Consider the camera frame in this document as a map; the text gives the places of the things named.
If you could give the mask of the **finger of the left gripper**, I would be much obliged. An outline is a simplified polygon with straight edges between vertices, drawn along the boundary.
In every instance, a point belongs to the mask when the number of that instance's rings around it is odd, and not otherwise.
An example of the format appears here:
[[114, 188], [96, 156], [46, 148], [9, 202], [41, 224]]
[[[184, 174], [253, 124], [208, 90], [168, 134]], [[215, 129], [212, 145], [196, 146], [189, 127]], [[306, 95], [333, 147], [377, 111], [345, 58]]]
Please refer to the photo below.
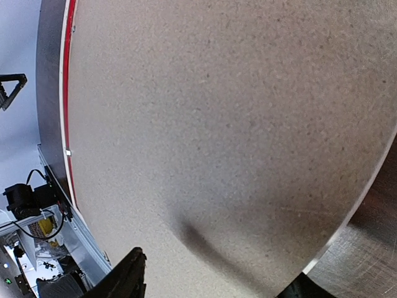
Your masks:
[[[18, 93], [26, 85], [27, 77], [24, 73], [2, 74], [0, 76], [0, 79], [1, 79], [1, 109], [3, 111], [6, 111], [9, 108], [9, 106], [12, 104], [13, 100], [16, 98]], [[9, 83], [12, 81], [17, 81], [17, 84], [15, 85], [12, 92], [8, 94], [3, 86], [3, 83]]]

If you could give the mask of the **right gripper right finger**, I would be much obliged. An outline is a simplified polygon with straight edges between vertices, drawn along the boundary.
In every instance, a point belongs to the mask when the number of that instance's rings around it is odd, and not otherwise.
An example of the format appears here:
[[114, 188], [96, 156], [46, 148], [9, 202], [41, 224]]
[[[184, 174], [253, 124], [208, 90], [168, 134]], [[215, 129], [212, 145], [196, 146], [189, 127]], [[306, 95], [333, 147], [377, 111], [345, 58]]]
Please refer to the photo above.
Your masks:
[[299, 274], [277, 298], [335, 298], [304, 273]]

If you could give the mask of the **wooden picture frame red edge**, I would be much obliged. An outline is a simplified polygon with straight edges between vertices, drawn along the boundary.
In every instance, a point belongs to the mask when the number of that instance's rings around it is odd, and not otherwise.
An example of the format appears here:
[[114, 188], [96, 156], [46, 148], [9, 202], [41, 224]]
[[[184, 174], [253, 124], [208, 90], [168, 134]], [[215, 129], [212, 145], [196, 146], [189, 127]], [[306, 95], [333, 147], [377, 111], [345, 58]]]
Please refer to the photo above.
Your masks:
[[61, 142], [63, 159], [66, 170], [66, 180], [69, 189], [69, 197], [72, 206], [78, 209], [75, 198], [73, 171], [72, 171], [72, 152], [69, 145], [69, 63], [71, 56], [71, 42], [74, 32], [74, 17], [78, 1], [65, 1], [63, 11], [63, 23], [61, 30], [60, 45], [60, 69], [59, 69], [59, 102], [60, 102], [60, 123], [61, 123]]

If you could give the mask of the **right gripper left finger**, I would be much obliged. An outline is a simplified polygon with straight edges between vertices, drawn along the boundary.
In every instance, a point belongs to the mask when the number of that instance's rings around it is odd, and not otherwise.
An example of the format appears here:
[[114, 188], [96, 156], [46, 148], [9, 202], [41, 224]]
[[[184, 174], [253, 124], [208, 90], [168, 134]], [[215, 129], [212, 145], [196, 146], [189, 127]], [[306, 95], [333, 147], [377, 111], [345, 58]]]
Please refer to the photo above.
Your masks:
[[82, 298], [144, 297], [146, 260], [142, 248], [134, 247], [100, 283], [87, 291]]

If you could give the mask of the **brown backing board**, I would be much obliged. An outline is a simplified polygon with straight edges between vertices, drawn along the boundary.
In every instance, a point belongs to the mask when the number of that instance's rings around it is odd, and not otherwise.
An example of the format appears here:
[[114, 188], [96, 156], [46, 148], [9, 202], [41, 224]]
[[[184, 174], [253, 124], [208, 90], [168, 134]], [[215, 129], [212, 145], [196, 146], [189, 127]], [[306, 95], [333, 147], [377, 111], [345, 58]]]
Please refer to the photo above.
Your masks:
[[396, 135], [395, 1], [79, 1], [75, 197], [147, 297], [275, 297]]

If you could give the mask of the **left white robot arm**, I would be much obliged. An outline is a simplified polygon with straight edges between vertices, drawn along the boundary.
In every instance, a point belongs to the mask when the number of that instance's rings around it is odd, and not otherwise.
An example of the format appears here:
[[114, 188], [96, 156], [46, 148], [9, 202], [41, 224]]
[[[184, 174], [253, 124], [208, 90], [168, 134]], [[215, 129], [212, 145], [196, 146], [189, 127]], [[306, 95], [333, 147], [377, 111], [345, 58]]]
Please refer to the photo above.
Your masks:
[[[18, 93], [27, 83], [23, 73], [1, 75], [1, 110], [7, 111]], [[38, 173], [45, 184], [32, 189], [30, 180], [34, 172]], [[4, 189], [3, 196], [8, 201], [7, 210], [12, 212], [17, 220], [31, 216], [38, 216], [43, 209], [55, 205], [57, 202], [50, 178], [39, 169], [32, 169], [25, 183], [16, 183]]]

